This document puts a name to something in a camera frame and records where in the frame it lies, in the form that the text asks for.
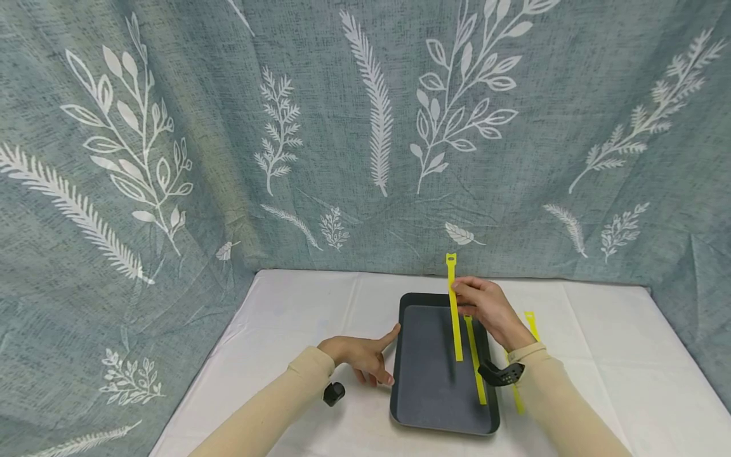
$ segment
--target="gray-blue fabric backdrop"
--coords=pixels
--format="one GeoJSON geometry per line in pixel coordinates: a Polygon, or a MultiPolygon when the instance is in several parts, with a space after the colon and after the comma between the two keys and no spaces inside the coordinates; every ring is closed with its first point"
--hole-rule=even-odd
{"type": "Polygon", "coordinates": [[[642,284],[731,401],[728,0],[0,4],[0,453],[142,456],[261,268],[642,284]]]}

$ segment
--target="left hand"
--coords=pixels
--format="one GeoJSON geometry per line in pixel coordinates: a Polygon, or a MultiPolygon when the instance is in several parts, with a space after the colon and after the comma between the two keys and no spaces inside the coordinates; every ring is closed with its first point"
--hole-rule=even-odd
{"type": "Polygon", "coordinates": [[[373,387],[379,383],[393,385],[393,376],[386,371],[384,365],[383,351],[393,343],[399,331],[401,324],[396,324],[381,339],[334,336],[324,340],[317,348],[332,357],[335,366],[341,363],[350,365],[361,384],[370,382],[373,387]]]}

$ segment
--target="white branch print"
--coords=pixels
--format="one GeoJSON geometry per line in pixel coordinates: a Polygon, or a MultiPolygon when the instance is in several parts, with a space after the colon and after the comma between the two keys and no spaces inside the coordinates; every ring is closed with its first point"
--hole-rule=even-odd
{"type": "Polygon", "coordinates": [[[62,105],[61,109],[80,123],[103,129],[105,134],[109,135],[90,137],[84,142],[83,147],[99,154],[90,156],[92,162],[109,172],[109,177],[119,192],[149,207],[150,211],[133,211],[132,216],[142,222],[154,223],[170,240],[175,252],[180,255],[174,237],[185,225],[185,211],[180,212],[178,206],[175,206],[166,216],[163,213],[163,204],[170,197],[185,196],[192,192],[192,183],[179,181],[182,181],[183,171],[190,171],[193,168],[193,163],[188,159],[186,141],[182,138],[180,143],[174,142],[172,167],[164,156],[160,156],[156,165],[151,164],[151,152],[157,150],[153,147],[155,141],[163,132],[174,132],[175,122],[168,116],[163,99],[159,104],[151,103],[151,89],[155,85],[155,78],[148,69],[147,46],[140,39],[140,26],[134,13],[132,19],[127,20],[127,28],[143,63],[141,71],[135,58],[128,52],[122,53],[120,61],[111,49],[102,46],[104,60],[110,73],[118,78],[118,83],[135,101],[136,106],[133,108],[117,99],[115,117],[124,123],[118,126],[111,118],[115,94],[109,77],[102,75],[98,81],[94,80],[86,64],[68,49],[66,59],[69,66],[94,99],[102,117],[79,105],[62,105]],[[125,131],[131,131],[132,135],[123,135],[122,132],[125,131]],[[125,158],[107,159],[102,156],[119,153],[124,154],[125,158]]]}
{"type": "Polygon", "coordinates": [[[310,243],[312,247],[318,248],[320,251],[322,251],[322,248],[317,244],[317,240],[315,240],[312,232],[310,231],[310,229],[307,228],[307,225],[305,225],[302,219],[293,216],[286,211],[282,211],[281,209],[277,209],[269,205],[262,204],[261,207],[264,208],[264,211],[267,211],[268,213],[271,213],[280,219],[293,223],[298,229],[302,230],[302,233],[305,234],[305,238],[307,238],[307,242],[310,243]]]}
{"type": "Polygon", "coordinates": [[[103,255],[113,267],[117,267],[117,271],[127,278],[139,278],[147,284],[155,284],[153,279],[145,275],[139,257],[119,241],[89,198],[77,192],[76,186],[72,186],[54,168],[43,165],[35,156],[29,159],[20,146],[12,150],[4,144],[0,147],[0,173],[7,173],[10,178],[21,180],[24,186],[54,197],[54,206],[81,229],[85,239],[104,252],[103,255]]]}
{"type": "Polygon", "coordinates": [[[216,253],[216,259],[218,260],[231,260],[231,248],[239,244],[240,241],[232,243],[231,241],[226,242],[216,253]]]}
{"type": "Polygon", "coordinates": [[[125,437],[130,430],[140,425],[142,421],[139,420],[137,423],[116,428],[111,431],[103,431],[99,433],[92,433],[84,435],[82,437],[71,439],[61,445],[50,447],[46,450],[42,450],[35,454],[27,454],[23,457],[67,457],[73,456],[74,454],[86,452],[87,450],[102,445],[113,439],[125,437]]]}
{"type": "Polygon", "coordinates": [[[164,397],[160,393],[162,383],[157,380],[157,371],[155,362],[150,362],[147,357],[143,359],[142,367],[138,369],[137,361],[130,363],[119,357],[117,352],[112,352],[107,348],[106,357],[102,359],[102,363],[109,367],[104,375],[109,383],[99,388],[99,392],[111,393],[107,399],[107,404],[115,401],[119,405],[140,403],[147,404],[148,401],[155,397],[164,397]]]}
{"type": "Polygon", "coordinates": [[[720,57],[721,49],[726,46],[722,39],[709,46],[712,32],[713,29],[704,30],[693,39],[685,54],[673,57],[666,71],[669,80],[658,80],[652,88],[651,96],[655,104],[654,109],[651,108],[652,113],[648,113],[645,105],[636,106],[632,110],[628,129],[622,124],[618,125],[609,140],[589,150],[586,168],[569,186],[570,194],[586,173],[623,167],[626,159],[617,156],[641,154],[647,149],[645,141],[648,137],[670,130],[672,124],[668,118],[687,104],[690,94],[700,90],[705,82],[701,75],[703,67],[720,57]]]}
{"type": "Polygon", "coordinates": [[[576,252],[584,257],[588,257],[586,255],[586,248],[584,247],[584,234],[582,233],[579,221],[567,209],[561,208],[560,206],[543,205],[543,208],[566,225],[566,230],[569,232],[569,237],[574,244],[576,252]]]}
{"type": "Polygon", "coordinates": [[[268,122],[266,131],[276,146],[269,139],[262,138],[264,152],[255,153],[254,158],[259,168],[267,174],[267,192],[269,192],[269,195],[274,195],[271,187],[272,177],[278,178],[292,171],[289,165],[279,165],[278,167],[275,167],[275,165],[280,162],[297,161],[297,156],[285,152],[284,147],[295,148],[302,146],[302,140],[294,136],[300,130],[300,125],[294,123],[297,116],[300,115],[300,108],[289,100],[289,96],[294,90],[292,80],[285,75],[279,78],[279,82],[277,82],[274,74],[267,67],[262,68],[262,75],[264,83],[260,86],[260,89],[267,101],[264,104],[264,111],[276,122],[276,125],[268,122]]]}
{"type": "Polygon", "coordinates": [[[479,241],[474,239],[474,234],[472,232],[468,232],[467,230],[457,227],[454,224],[450,224],[449,222],[444,223],[444,228],[447,230],[447,234],[450,236],[451,239],[454,240],[457,244],[463,245],[463,244],[470,244],[472,241],[474,241],[476,244],[479,244],[480,246],[484,246],[484,243],[480,243],[479,241]]]}
{"type": "Polygon", "coordinates": [[[233,7],[233,10],[236,11],[236,15],[238,16],[239,19],[241,19],[241,22],[243,22],[244,26],[246,26],[246,28],[249,29],[249,32],[251,33],[251,35],[253,37],[255,37],[256,35],[254,35],[254,31],[251,30],[251,26],[249,25],[249,22],[246,20],[246,16],[243,15],[243,13],[241,12],[240,9],[238,9],[238,7],[236,7],[236,4],[233,2],[233,0],[227,0],[227,1],[229,2],[229,5],[231,5],[231,7],[233,7]]]}
{"type": "Polygon", "coordinates": [[[360,30],[347,11],[340,11],[345,37],[350,41],[350,48],[355,56],[360,74],[371,99],[371,177],[374,184],[381,189],[384,197],[388,182],[388,155],[391,151],[391,101],[388,99],[388,88],[381,72],[381,64],[373,55],[373,47],[368,38],[360,30]]]}
{"type": "Polygon", "coordinates": [[[526,16],[542,14],[559,3],[560,0],[523,0],[522,10],[507,25],[503,19],[510,11],[511,0],[486,0],[482,8],[484,17],[482,39],[478,40],[480,50],[473,48],[472,36],[477,23],[477,14],[467,16],[469,0],[465,0],[461,15],[457,21],[457,32],[454,46],[447,54],[444,46],[437,39],[427,39],[426,47],[439,71],[446,78],[435,72],[428,72],[419,78],[421,88],[416,91],[417,99],[422,107],[417,114],[416,124],[424,147],[412,143],[411,152],[421,164],[421,174],[416,193],[421,192],[421,183],[431,173],[441,173],[449,166],[444,161],[446,151],[432,158],[432,152],[443,143],[460,152],[472,152],[477,148],[471,141],[463,137],[463,133],[474,127],[487,140],[499,140],[502,133],[496,128],[513,120],[518,114],[512,109],[498,109],[488,113],[490,98],[483,98],[468,114],[466,106],[459,105],[460,98],[472,87],[484,83],[491,91],[503,92],[516,87],[515,81],[506,76],[515,67],[522,56],[498,58],[492,52],[495,45],[505,38],[517,38],[531,29],[530,20],[521,20],[526,16]]]}
{"type": "Polygon", "coordinates": [[[340,252],[345,240],[350,238],[340,223],[340,208],[330,208],[330,213],[320,216],[320,232],[325,236],[328,246],[332,246],[340,252]]]}
{"type": "Polygon", "coordinates": [[[650,202],[635,206],[634,211],[625,211],[622,217],[615,214],[611,224],[606,224],[602,230],[602,252],[604,263],[608,263],[609,256],[617,253],[617,246],[626,246],[628,241],[634,241],[640,235],[637,229],[637,218],[647,211],[650,202]]]}

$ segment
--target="tray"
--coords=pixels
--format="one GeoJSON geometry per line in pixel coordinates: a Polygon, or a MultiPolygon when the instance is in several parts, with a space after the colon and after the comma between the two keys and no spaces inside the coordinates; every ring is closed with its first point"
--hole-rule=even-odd
{"type": "MultiPolygon", "coordinates": [[[[485,386],[481,405],[469,349],[467,327],[460,317],[464,361],[455,360],[447,294],[407,293],[398,311],[401,333],[396,344],[391,416],[403,426],[487,436],[500,426],[495,388],[485,386]]],[[[487,332],[473,320],[480,360],[490,359],[487,332]]]]}

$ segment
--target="white tablecloth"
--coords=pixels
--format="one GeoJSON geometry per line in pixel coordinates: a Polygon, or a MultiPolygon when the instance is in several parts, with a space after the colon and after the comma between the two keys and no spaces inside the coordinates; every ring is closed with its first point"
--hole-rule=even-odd
{"type": "MultiPolygon", "coordinates": [[[[728,456],[731,416],[642,287],[559,280],[496,281],[518,315],[535,314],[549,352],[633,455],[728,456]]],[[[152,457],[187,456],[221,422],[286,369],[304,347],[336,334],[378,338],[398,321],[408,292],[446,293],[446,279],[324,271],[261,271],[161,435],[152,457]]],[[[491,340],[493,360],[504,353],[491,340]]],[[[393,368],[393,347],[386,365],[393,368]]],[[[388,388],[359,385],[317,401],[270,456],[554,456],[512,388],[499,390],[501,425],[489,438],[404,428],[388,388]]]]}

